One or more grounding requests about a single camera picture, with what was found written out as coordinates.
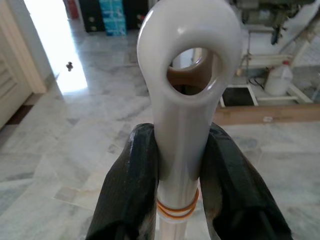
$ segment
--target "cardboard box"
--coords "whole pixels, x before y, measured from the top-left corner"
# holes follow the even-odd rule
[[[99,0],[99,2],[106,34],[108,36],[127,35],[122,0]]]

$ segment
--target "white marble tile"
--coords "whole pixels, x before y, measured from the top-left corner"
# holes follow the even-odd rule
[[[257,170],[278,204],[292,206],[320,202],[318,153],[264,152]]]
[[[294,240],[319,238],[320,206],[305,205],[281,209]]]
[[[33,195],[35,198],[38,196],[53,198],[62,184],[50,162],[43,157],[33,175],[33,183],[26,193]]]
[[[0,128],[0,149],[16,130],[17,125],[5,125]]]
[[[0,182],[31,179],[41,157],[32,153],[0,153]]]
[[[33,180],[21,179],[0,182],[0,216],[23,194]]]
[[[104,32],[95,33],[87,37],[79,52],[121,52],[128,47],[135,47],[138,39],[137,31],[130,31],[128,36],[106,36]]]
[[[0,240],[85,239],[93,212],[24,193],[0,216]]]

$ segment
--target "marble floor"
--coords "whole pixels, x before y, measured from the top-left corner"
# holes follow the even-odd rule
[[[85,239],[105,175],[128,134],[153,122],[137,34],[73,32],[73,70],[61,67],[48,93],[0,141],[0,240]],[[265,179],[294,239],[318,239],[320,122],[224,129]],[[201,201],[186,239],[209,239]]]

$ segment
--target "door frame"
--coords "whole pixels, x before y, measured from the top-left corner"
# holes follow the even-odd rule
[[[41,78],[27,43],[6,0],[0,0],[0,28],[19,62],[32,92],[35,94],[46,93],[47,86],[44,79]]]

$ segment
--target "gray veined marble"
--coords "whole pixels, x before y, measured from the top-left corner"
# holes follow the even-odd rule
[[[1,153],[0,183],[13,180],[31,179],[41,159],[40,154]]]
[[[0,218],[0,240],[84,239],[93,212],[25,193]]]
[[[0,182],[0,216],[22,195],[33,183],[33,179],[22,179]]]

